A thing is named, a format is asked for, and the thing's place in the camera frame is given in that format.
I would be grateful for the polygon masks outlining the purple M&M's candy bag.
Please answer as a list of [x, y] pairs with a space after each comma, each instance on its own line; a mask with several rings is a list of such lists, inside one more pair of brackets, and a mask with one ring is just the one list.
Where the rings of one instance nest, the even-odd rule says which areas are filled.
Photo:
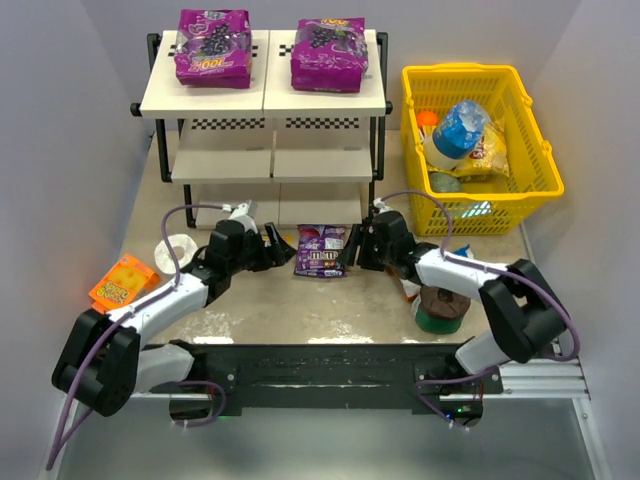
[[294, 274], [315, 278], [343, 278], [344, 267], [338, 262], [346, 241], [344, 226], [301, 224]]

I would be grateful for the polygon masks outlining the magenta grape candy bag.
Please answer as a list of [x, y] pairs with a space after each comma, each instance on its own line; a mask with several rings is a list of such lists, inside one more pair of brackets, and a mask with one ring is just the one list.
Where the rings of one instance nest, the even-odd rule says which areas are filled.
[[290, 59], [294, 90], [359, 93], [368, 66], [363, 17], [298, 22]]
[[247, 89], [252, 30], [244, 9], [183, 9], [173, 56], [175, 76], [189, 87]]

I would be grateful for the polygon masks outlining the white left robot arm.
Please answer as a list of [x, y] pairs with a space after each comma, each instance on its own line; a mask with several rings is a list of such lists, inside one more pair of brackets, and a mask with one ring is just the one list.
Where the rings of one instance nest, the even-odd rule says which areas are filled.
[[266, 237], [237, 220], [218, 222], [209, 243], [180, 269], [178, 278], [136, 302], [75, 321], [52, 373], [52, 385], [104, 417], [134, 392], [142, 348], [169, 326], [225, 293], [242, 271], [285, 265], [296, 255], [272, 223]]

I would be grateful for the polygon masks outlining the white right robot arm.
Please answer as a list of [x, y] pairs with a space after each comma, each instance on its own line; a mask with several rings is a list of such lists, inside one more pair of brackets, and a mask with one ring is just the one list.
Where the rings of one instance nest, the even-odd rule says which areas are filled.
[[489, 329], [454, 354], [458, 367], [474, 378], [509, 361], [524, 364], [563, 332], [576, 333], [568, 312], [531, 261], [481, 262], [418, 242], [395, 210], [354, 225], [338, 263], [372, 271], [389, 268], [415, 285], [479, 302]]

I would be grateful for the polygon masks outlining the white three-tier shelf rack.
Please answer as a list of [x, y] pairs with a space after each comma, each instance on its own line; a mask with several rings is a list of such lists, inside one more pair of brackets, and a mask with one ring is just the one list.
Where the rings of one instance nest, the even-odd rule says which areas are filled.
[[388, 36], [365, 33], [369, 66], [356, 94], [297, 91], [291, 30], [253, 34], [251, 85], [190, 88], [174, 74], [177, 35], [147, 36], [149, 78], [134, 116], [154, 124], [161, 180], [177, 186], [191, 228], [217, 215], [205, 202], [249, 198], [282, 226], [351, 225], [371, 212], [385, 174]]

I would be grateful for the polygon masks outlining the orange white snack packet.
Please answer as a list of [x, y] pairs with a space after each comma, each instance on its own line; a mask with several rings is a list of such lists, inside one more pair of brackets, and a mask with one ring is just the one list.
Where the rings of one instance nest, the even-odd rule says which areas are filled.
[[390, 273], [400, 282], [402, 292], [407, 302], [412, 302], [419, 296], [422, 286], [413, 281], [406, 280], [400, 277], [398, 272], [389, 268]]

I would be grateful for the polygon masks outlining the white toilet paper roll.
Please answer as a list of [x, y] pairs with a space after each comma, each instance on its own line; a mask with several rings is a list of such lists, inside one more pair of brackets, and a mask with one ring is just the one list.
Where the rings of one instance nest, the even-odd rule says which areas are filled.
[[174, 234], [168, 237], [170, 248], [164, 241], [159, 242], [154, 249], [154, 260], [159, 271], [165, 275], [174, 275], [176, 267], [171, 252], [178, 261], [180, 268], [186, 266], [198, 250], [195, 240], [187, 234]]

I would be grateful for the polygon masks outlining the blue white wrapped snack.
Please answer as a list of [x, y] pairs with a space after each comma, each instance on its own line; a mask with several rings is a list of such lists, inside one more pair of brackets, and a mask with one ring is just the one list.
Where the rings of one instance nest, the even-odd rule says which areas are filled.
[[457, 255], [457, 256], [469, 258], [469, 259], [474, 259], [475, 258], [475, 255], [472, 252], [471, 246], [469, 244], [454, 250], [453, 254]]

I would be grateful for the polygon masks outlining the green round object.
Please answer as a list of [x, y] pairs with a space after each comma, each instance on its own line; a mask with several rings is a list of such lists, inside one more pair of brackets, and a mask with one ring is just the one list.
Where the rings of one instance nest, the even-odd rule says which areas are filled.
[[460, 181], [446, 172], [431, 171], [428, 173], [430, 187], [435, 193], [459, 193], [463, 191]]

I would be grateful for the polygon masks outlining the brown green tape roll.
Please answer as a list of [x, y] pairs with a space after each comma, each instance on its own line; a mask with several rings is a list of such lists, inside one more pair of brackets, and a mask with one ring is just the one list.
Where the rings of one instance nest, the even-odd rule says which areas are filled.
[[457, 332], [471, 300], [452, 291], [423, 286], [412, 303], [416, 325], [424, 332], [448, 335]]

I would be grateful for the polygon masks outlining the orange snack box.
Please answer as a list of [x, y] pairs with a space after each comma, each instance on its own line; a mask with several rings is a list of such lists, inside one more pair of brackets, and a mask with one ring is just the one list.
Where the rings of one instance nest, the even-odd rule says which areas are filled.
[[104, 314], [127, 306], [152, 291], [159, 280], [152, 268], [125, 254], [89, 292], [92, 308]]

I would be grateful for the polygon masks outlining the yellow plastic shopping basket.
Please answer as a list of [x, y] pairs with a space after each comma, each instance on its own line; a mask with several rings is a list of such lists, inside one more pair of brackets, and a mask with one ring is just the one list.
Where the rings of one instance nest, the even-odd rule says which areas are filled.
[[[545, 203], [561, 197], [564, 184], [532, 111], [533, 101], [510, 65], [443, 63], [402, 71], [401, 138], [411, 211], [421, 236], [502, 235]], [[492, 119], [503, 118], [511, 169], [508, 178], [464, 184], [459, 193], [435, 193], [428, 179], [416, 115], [444, 116], [456, 103], [473, 100]]]

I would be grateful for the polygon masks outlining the white blue plastic bottle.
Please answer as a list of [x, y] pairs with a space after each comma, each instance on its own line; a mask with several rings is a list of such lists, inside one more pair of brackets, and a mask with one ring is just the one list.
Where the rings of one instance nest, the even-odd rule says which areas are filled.
[[490, 122], [480, 104], [471, 100], [457, 103], [424, 135], [427, 163], [440, 170], [456, 168], [475, 149]]

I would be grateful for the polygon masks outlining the yellow chips bag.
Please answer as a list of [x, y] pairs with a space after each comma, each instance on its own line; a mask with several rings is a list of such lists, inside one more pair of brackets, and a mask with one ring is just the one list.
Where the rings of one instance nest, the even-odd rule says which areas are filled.
[[508, 178], [510, 173], [503, 118], [485, 127], [475, 148], [453, 170], [461, 182]]

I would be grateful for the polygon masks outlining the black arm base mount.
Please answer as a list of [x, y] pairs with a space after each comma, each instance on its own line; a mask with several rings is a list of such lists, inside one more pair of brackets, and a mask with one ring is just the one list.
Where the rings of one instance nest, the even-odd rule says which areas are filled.
[[193, 345], [195, 364], [187, 385], [164, 384], [174, 395], [171, 412], [201, 418], [205, 404], [189, 406], [188, 395], [205, 397], [222, 388], [224, 414], [249, 408], [393, 409], [444, 414], [470, 426], [483, 413], [486, 395], [500, 394], [500, 372], [492, 368], [470, 379], [454, 362], [453, 344]]

